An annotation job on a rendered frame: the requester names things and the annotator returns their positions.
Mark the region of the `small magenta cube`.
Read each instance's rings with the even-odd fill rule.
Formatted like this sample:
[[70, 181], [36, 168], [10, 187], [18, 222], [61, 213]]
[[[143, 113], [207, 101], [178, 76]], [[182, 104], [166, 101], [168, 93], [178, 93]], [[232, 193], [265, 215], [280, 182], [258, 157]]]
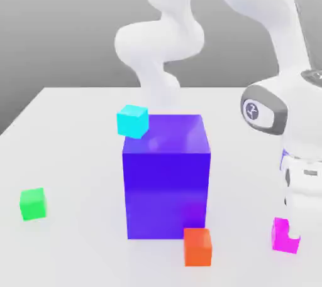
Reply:
[[289, 237], [289, 221], [280, 217], [275, 217], [272, 230], [272, 249], [275, 251], [297, 254], [301, 238], [292, 239]]

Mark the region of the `large purple box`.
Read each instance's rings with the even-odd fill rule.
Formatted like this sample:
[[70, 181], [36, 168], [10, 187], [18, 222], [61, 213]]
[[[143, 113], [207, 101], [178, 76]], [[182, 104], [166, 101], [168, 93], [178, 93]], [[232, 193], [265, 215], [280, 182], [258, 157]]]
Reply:
[[197, 114], [151, 115], [141, 139], [123, 146], [129, 239], [182, 239], [206, 223], [211, 149]]

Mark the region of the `small orange cube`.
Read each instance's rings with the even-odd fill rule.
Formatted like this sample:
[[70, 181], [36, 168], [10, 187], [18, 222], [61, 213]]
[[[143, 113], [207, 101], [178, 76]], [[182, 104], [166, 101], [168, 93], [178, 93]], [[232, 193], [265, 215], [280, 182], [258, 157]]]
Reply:
[[212, 262], [212, 242], [207, 228], [184, 229], [185, 266], [210, 266]]

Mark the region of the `small cyan cube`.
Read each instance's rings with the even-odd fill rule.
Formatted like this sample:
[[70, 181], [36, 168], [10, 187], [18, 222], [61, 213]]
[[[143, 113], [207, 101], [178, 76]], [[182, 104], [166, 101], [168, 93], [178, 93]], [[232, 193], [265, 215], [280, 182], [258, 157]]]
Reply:
[[149, 115], [146, 107], [126, 105], [116, 115], [118, 134], [140, 139], [149, 128]]

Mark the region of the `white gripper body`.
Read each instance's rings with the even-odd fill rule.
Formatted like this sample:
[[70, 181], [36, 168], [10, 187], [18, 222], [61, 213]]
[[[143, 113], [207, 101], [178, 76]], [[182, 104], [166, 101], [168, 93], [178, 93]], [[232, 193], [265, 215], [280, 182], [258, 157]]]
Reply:
[[284, 157], [282, 171], [291, 193], [322, 197], [322, 160]]

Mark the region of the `small green cube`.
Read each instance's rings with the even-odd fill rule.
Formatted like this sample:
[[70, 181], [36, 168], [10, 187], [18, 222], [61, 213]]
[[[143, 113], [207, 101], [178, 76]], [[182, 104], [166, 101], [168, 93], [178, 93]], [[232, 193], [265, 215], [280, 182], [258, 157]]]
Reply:
[[23, 190], [19, 207], [24, 221], [42, 219], [47, 216], [47, 203], [43, 188]]

